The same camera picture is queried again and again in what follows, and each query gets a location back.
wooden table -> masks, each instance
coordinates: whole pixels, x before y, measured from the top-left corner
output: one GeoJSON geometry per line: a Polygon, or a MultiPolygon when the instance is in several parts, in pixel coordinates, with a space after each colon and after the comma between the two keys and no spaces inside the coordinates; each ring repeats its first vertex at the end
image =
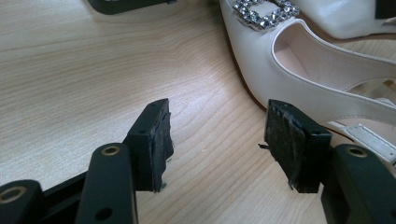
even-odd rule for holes
{"type": "MultiPolygon", "coordinates": [[[[265,113],[233,61],[217,0],[120,15],[87,1],[0,2],[0,185],[48,189],[120,142],[146,104],[169,98],[175,154],[141,223],[324,223],[263,143],[265,113]]],[[[394,40],[338,43],[396,60],[394,40]]]]}

black bracket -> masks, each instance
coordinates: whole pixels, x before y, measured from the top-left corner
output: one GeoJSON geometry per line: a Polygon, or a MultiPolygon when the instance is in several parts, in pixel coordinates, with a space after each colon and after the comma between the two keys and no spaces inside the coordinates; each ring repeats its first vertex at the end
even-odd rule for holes
{"type": "Polygon", "coordinates": [[[161,3],[172,4],[176,1],[177,0],[88,0],[96,11],[106,15],[114,15],[161,3]]]}
{"type": "Polygon", "coordinates": [[[396,178],[370,150],[330,147],[331,134],[293,105],[270,100],[265,141],[291,187],[321,196],[329,223],[396,223],[396,178]]]}
{"type": "Polygon", "coordinates": [[[97,148],[86,173],[51,189],[0,187],[0,223],[138,223],[135,191],[159,192],[174,153],[170,115],[168,99],[147,105],[122,143],[97,148]]]}

shoe strap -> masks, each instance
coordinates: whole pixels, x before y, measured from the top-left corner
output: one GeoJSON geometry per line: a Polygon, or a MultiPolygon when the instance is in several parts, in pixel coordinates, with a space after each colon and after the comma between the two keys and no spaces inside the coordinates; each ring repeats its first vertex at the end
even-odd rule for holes
{"type": "Polygon", "coordinates": [[[383,160],[396,164],[396,146],[374,133],[362,124],[352,124],[341,128],[355,144],[373,151],[383,160]]]}

brass grommet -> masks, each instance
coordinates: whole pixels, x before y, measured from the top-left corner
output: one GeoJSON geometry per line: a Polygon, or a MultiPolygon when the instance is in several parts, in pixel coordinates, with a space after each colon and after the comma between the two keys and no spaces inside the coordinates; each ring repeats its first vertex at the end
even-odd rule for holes
{"type": "Polygon", "coordinates": [[[25,192],[27,188],[24,186],[17,186],[10,189],[6,189],[0,192],[0,203],[11,203],[19,199],[25,192]]]}
{"type": "Polygon", "coordinates": [[[120,148],[119,147],[105,147],[102,149],[102,155],[104,156],[114,156],[117,153],[119,153],[120,148]]]}

crystal embellishment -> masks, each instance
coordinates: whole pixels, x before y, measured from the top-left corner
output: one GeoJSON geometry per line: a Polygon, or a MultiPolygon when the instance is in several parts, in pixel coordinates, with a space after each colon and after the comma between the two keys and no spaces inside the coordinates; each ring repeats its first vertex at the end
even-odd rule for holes
{"type": "Polygon", "coordinates": [[[250,10],[250,7],[269,0],[237,0],[233,5],[239,20],[254,30],[267,30],[279,25],[280,22],[295,17],[300,9],[288,0],[276,0],[279,6],[271,14],[261,17],[258,12],[250,10]]]}

